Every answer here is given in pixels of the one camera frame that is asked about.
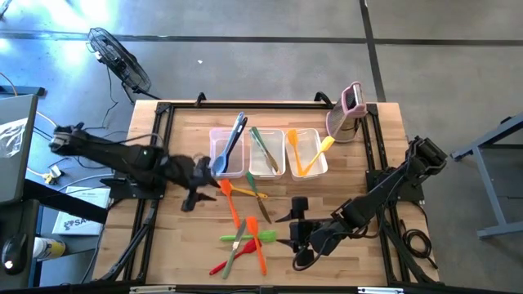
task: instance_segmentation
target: green tongs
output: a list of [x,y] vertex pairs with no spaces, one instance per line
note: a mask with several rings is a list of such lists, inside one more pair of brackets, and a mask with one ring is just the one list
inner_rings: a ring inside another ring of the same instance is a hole
[[260,147],[261,152],[263,153],[263,156],[265,156],[265,159],[269,167],[272,167],[273,172],[275,174],[279,174],[278,163],[276,162],[275,158],[273,158],[272,155],[270,155],[269,150],[263,143],[262,136],[260,135],[258,129],[256,127],[251,127],[251,129],[248,132],[251,134],[251,137],[254,139],[258,147]]

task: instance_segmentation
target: fan grill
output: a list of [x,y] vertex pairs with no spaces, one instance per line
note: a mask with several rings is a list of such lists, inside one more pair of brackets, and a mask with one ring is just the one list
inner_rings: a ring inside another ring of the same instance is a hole
[[136,57],[113,35],[103,28],[89,30],[88,39],[94,51],[100,53],[100,62],[107,65],[116,76],[134,92],[147,92],[151,83]]

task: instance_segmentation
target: computer mouse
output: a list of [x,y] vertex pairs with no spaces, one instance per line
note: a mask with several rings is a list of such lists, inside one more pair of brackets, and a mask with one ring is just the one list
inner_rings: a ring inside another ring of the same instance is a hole
[[27,234],[15,234],[3,244],[3,268],[7,274],[19,274],[24,270],[26,261]]

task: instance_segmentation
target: clear plastic container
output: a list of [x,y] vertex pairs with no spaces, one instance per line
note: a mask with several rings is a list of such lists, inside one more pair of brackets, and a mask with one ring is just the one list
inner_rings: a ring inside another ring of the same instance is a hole
[[[214,159],[223,152],[223,149],[227,145],[230,133],[232,129],[229,128],[213,128],[209,132],[211,139],[211,166],[214,163]],[[229,156],[229,165],[227,166],[227,172],[217,175],[217,179],[235,179],[243,176],[245,173],[245,154],[244,154],[244,132],[236,142],[235,147]]]
[[279,174],[272,171],[272,167],[266,161],[262,149],[253,136],[251,137],[251,153],[248,170],[253,174],[253,177],[258,180],[278,180],[285,173],[285,133],[276,129],[258,128],[263,144],[269,150],[270,155],[278,164]]
[[[316,156],[320,150],[320,145],[320,134],[318,134],[316,129],[297,130],[297,152],[303,169],[305,169],[314,156]],[[297,173],[297,161],[296,156],[294,156],[294,148],[288,142],[287,134],[285,134],[285,149],[287,150],[288,164],[291,169],[293,180],[311,180],[327,172],[327,160],[325,159],[325,155],[321,154],[318,160],[316,160],[312,165],[307,175],[299,176]]]

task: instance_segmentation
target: yellow spatula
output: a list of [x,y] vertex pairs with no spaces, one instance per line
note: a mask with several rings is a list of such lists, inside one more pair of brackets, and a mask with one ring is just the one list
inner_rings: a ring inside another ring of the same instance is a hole
[[329,150],[330,146],[332,146],[334,143],[334,138],[332,138],[331,136],[327,136],[323,141],[321,141],[321,146],[320,146],[320,151],[318,152],[318,154],[316,156],[314,156],[314,158],[312,159],[312,161],[309,163],[309,165],[305,168],[305,170],[303,171],[302,173],[302,176],[306,176],[307,173],[309,172],[309,170],[311,169],[311,167],[314,165],[314,163],[316,162],[316,160],[318,160],[318,158],[320,157],[320,155]]

